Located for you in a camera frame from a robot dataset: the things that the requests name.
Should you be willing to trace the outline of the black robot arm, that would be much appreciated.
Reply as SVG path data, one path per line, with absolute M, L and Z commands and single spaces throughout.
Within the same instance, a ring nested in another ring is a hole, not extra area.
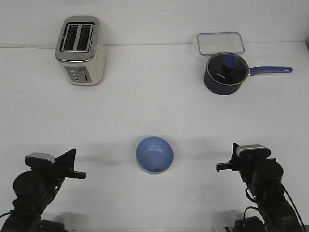
M 246 184 L 247 198 L 260 217 L 236 220 L 233 232 L 304 232 L 306 227 L 281 180 L 284 170 L 270 149 L 260 145 L 233 143 L 231 160 L 218 163 L 216 171 L 238 171 Z
M 85 179 L 85 172 L 74 169 L 76 150 L 73 148 L 55 158 L 53 155 L 33 152 L 25 156 L 29 171 L 13 182 L 16 199 L 13 210 L 7 213 L 3 232 L 64 232 L 61 222 L 41 218 L 54 200 L 66 178 Z

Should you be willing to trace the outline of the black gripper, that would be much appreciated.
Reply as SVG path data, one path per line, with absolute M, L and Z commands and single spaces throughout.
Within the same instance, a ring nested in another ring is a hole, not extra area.
M 248 159 L 239 159 L 237 154 L 237 148 L 239 145 L 237 143 L 232 144 L 233 153 L 231 156 L 231 160 L 229 162 L 217 163 L 216 171 L 221 170 L 232 170 L 238 171 L 240 173 L 240 177 L 245 184 L 250 184 L 253 179 L 253 169 L 256 163 L 256 159 L 248 158 Z
M 57 157 L 55 164 L 43 168 L 46 190 L 57 193 L 66 178 L 85 179 L 86 173 L 75 170 L 76 149 L 73 148 Z

